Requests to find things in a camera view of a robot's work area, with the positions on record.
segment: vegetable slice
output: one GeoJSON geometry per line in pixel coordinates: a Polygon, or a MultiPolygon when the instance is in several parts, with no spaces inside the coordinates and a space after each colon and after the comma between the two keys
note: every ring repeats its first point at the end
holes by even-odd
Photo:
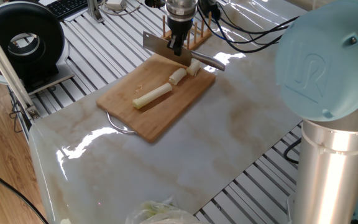
{"type": "Polygon", "coordinates": [[[141,109],[143,106],[149,104],[151,101],[157,99],[158,97],[168,93],[169,91],[172,91],[172,86],[169,83],[166,83],[155,90],[150,91],[149,93],[146,93],[142,97],[138,99],[132,100],[132,104],[136,109],[141,109]]]}
{"type": "Polygon", "coordinates": [[[195,76],[197,71],[201,68],[201,62],[199,60],[194,60],[191,65],[186,69],[186,72],[189,75],[195,76]]]}
{"type": "Polygon", "coordinates": [[[169,77],[169,82],[172,83],[172,85],[177,85],[185,75],[187,75],[186,70],[179,68],[169,77]]]}

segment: light blue robot joint cap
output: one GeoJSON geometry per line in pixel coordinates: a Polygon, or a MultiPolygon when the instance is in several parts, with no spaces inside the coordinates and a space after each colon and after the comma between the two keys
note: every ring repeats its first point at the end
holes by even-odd
{"type": "Polygon", "coordinates": [[[358,1],[335,1],[294,21],[275,71],[284,102],[304,119],[334,121],[358,109],[358,1]]]}

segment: white marble slab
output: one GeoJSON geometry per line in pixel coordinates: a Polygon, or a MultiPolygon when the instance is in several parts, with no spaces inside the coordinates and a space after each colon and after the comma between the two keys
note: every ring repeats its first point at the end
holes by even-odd
{"type": "MultiPolygon", "coordinates": [[[[281,0],[231,4],[266,29],[304,13],[281,0]]],[[[210,38],[198,51],[226,71],[207,67],[216,83],[154,144],[118,133],[96,106],[119,80],[37,120],[30,150],[48,221],[124,223],[142,202],[171,195],[197,212],[301,120],[280,99],[276,49],[244,55],[210,38]]]]}

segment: black cable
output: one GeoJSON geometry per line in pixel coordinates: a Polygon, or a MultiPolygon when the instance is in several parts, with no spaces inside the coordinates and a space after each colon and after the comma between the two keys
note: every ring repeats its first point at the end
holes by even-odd
{"type": "Polygon", "coordinates": [[[23,125],[25,126],[25,128],[29,129],[29,128],[31,127],[31,122],[30,122],[29,118],[23,113],[24,108],[23,108],[22,104],[20,103],[19,100],[17,100],[17,99],[15,98],[15,96],[14,96],[14,94],[13,94],[13,91],[12,91],[9,87],[7,87],[7,89],[8,89],[8,91],[9,91],[9,95],[11,96],[11,99],[12,99],[12,101],[13,101],[13,104],[15,104],[15,103],[17,102],[16,105],[19,106],[19,110],[18,110],[18,111],[20,111],[21,114],[22,114],[23,125]]]}
{"type": "Polygon", "coordinates": [[[0,184],[2,184],[4,187],[8,188],[9,190],[11,190],[14,194],[16,194],[20,199],[22,199],[24,201],[24,203],[26,203],[34,212],[35,214],[41,219],[43,224],[48,224],[48,221],[42,216],[42,214],[40,213],[40,211],[38,211],[38,209],[29,201],[29,199],[27,199],[24,195],[22,195],[18,190],[16,190],[14,187],[12,187],[11,185],[9,185],[7,182],[5,182],[4,180],[2,180],[0,178],[0,184]]]}
{"type": "Polygon", "coordinates": [[[241,53],[254,53],[254,52],[258,52],[258,51],[263,50],[263,49],[265,49],[265,48],[267,48],[267,47],[269,47],[269,46],[271,46],[271,45],[273,45],[273,44],[276,44],[277,41],[281,38],[281,36],[280,36],[280,37],[277,37],[275,40],[273,40],[273,41],[271,41],[271,42],[269,42],[269,43],[267,43],[267,44],[256,43],[255,40],[257,40],[257,39],[259,39],[259,38],[261,38],[261,37],[263,37],[263,36],[265,36],[265,35],[267,35],[267,34],[269,34],[269,33],[271,33],[271,32],[274,32],[275,29],[279,29],[281,26],[284,26],[285,24],[288,24],[288,23],[290,23],[290,22],[293,22],[295,19],[298,18],[298,17],[294,17],[294,18],[292,18],[292,19],[290,19],[290,20],[288,20],[288,21],[286,21],[286,22],[283,22],[282,24],[277,25],[276,27],[274,27],[274,28],[272,28],[272,29],[270,29],[270,30],[264,31],[265,33],[263,33],[262,35],[260,35],[260,36],[258,36],[258,37],[256,37],[256,38],[253,38],[252,36],[250,36],[250,37],[251,37],[251,40],[242,41],[242,42],[241,42],[241,41],[231,41],[231,40],[227,39],[227,37],[224,35],[223,30],[222,30],[222,28],[221,28],[221,26],[220,26],[220,24],[219,24],[219,22],[218,22],[218,20],[217,20],[216,18],[215,18],[215,23],[218,25],[219,30],[221,31],[223,37],[220,36],[220,35],[218,35],[217,33],[215,33],[215,32],[212,30],[212,28],[210,28],[210,26],[208,25],[208,23],[205,21],[205,18],[204,18],[204,16],[202,15],[201,10],[198,10],[198,13],[200,14],[200,16],[201,16],[202,20],[204,21],[205,25],[207,26],[207,28],[208,28],[215,36],[221,38],[222,40],[225,40],[234,50],[237,50],[237,51],[239,51],[239,52],[241,52],[241,53]],[[261,47],[261,48],[259,48],[259,49],[255,49],[255,50],[241,50],[241,49],[238,49],[237,47],[235,47],[235,46],[233,46],[233,45],[231,44],[231,43],[233,43],[233,44],[248,44],[248,43],[251,43],[251,42],[255,42],[256,44],[260,44],[260,45],[264,45],[264,46],[261,47]]]}
{"type": "Polygon", "coordinates": [[[288,28],[288,26],[285,26],[285,27],[282,27],[284,26],[285,24],[280,24],[278,27],[274,27],[273,29],[270,29],[270,30],[265,30],[265,31],[258,31],[258,32],[252,32],[252,31],[248,31],[248,30],[244,30],[243,28],[237,26],[233,21],[231,21],[230,17],[227,16],[226,14],[226,11],[224,10],[222,4],[220,4],[219,2],[216,2],[217,4],[219,4],[220,8],[222,9],[224,15],[226,16],[226,18],[229,20],[229,22],[231,23],[228,23],[227,21],[225,21],[223,18],[221,18],[221,20],[226,23],[228,26],[232,27],[232,28],[235,28],[241,32],[245,32],[247,34],[264,34],[264,33],[271,33],[271,32],[276,32],[276,31],[280,31],[280,30],[284,30],[286,28],[288,28]]]}
{"type": "MultiPolygon", "coordinates": [[[[223,18],[221,18],[221,20],[222,20],[222,22],[224,22],[225,24],[227,24],[227,25],[229,25],[229,26],[231,26],[231,27],[233,27],[230,23],[228,23],[227,21],[225,21],[223,18]]],[[[266,45],[266,44],[262,44],[262,43],[258,43],[258,42],[256,42],[256,40],[257,39],[260,39],[260,38],[262,38],[262,37],[264,37],[265,35],[267,35],[267,34],[269,34],[270,32],[269,32],[269,30],[266,32],[266,33],[264,33],[264,34],[262,34],[262,35],[260,35],[260,36],[258,36],[258,37],[256,37],[256,38],[254,38],[250,33],[247,33],[247,32],[245,32],[246,34],[248,34],[248,36],[249,36],[249,38],[251,39],[251,40],[247,40],[247,41],[242,41],[242,42],[232,42],[233,44],[248,44],[248,43],[251,43],[251,42],[254,42],[255,44],[258,44],[258,45],[266,45]]]]}
{"type": "Polygon", "coordinates": [[[241,50],[240,48],[238,48],[238,47],[232,45],[232,43],[230,43],[230,41],[227,39],[226,35],[224,34],[224,32],[223,32],[223,30],[222,30],[222,27],[221,27],[219,21],[218,21],[217,19],[215,19],[215,22],[216,22],[216,24],[218,25],[218,28],[219,28],[219,30],[221,31],[221,33],[222,33],[222,35],[223,35],[223,37],[224,37],[224,40],[227,42],[227,44],[229,44],[230,47],[233,48],[234,50],[236,50],[236,51],[238,51],[238,52],[240,52],[240,53],[244,53],[244,54],[255,53],[255,52],[261,51],[261,50],[263,50],[263,49],[266,49],[267,47],[269,47],[269,46],[275,44],[276,41],[280,40],[280,38],[281,38],[281,35],[280,35],[280,36],[278,36],[276,39],[274,39],[273,41],[269,42],[268,44],[264,45],[263,47],[259,47],[258,49],[254,49],[254,50],[241,50]]]}
{"type": "Polygon", "coordinates": [[[17,105],[19,105],[20,107],[21,107],[21,105],[19,104],[19,100],[16,100],[16,101],[15,101],[15,99],[14,99],[13,96],[12,96],[12,94],[11,94],[11,93],[9,93],[9,94],[10,94],[12,100],[14,101],[13,106],[12,106],[12,112],[9,113],[9,117],[10,117],[11,119],[13,119],[13,123],[14,123],[14,125],[13,125],[13,131],[14,131],[15,133],[21,133],[21,132],[23,131],[23,129],[17,131],[17,130],[16,130],[16,126],[17,126],[16,124],[17,124],[17,119],[19,118],[17,114],[19,114],[19,113],[23,114],[23,113],[22,113],[22,111],[21,111],[20,109],[19,109],[18,111],[15,110],[15,108],[16,108],[17,105]]]}
{"type": "Polygon", "coordinates": [[[298,161],[291,159],[288,157],[288,153],[295,148],[297,145],[299,145],[299,143],[301,143],[302,138],[299,138],[298,140],[296,140],[294,143],[292,143],[285,151],[284,151],[284,159],[287,160],[288,162],[292,162],[294,164],[299,164],[298,161]]]}
{"type": "Polygon", "coordinates": [[[251,37],[251,40],[248,40],[248,41],[232,41],[232,40],[227,40],[227,39],[225,39],[224,37],[220,36],[219,34],[215,33],[214,30],[212,30],[212,28],[211,28],[211,27],[208,25],[208,23],[205,21],[205,18],[204,18],[204,16],[202,15],[201,10],[198,10],[198,14],[201,16],[201,18],[202,18],[202,20],[204,21],[204,24],[206,25],[206,27],[207,27],[215,36],[219,37],[219,38],[222,39],[222,40],[229,41],[230,43],[233,43],[233,44],[248,44],[248,43],[251,43],[251,42],[255,42],[255,40],[257,40],[257,39],[259,39],[259,38],[261,38],[261,37],[263,37],[263,36],[269,34],[269,33],[262,34],[262,35],[260,35],[260,36],[258,36],[258,37],[256,37],[256,38],[252,38],[252,37],[251,37]]]}

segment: white plastic bag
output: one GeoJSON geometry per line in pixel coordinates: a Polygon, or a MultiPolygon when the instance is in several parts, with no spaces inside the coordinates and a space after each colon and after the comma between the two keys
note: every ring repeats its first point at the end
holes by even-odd
{"type": "Polygon", "coordinates": [[[192,214],[176,208],[173,197],[158,203],[148,201],[128,215],[125,224],[205,224],[192,214]]]}

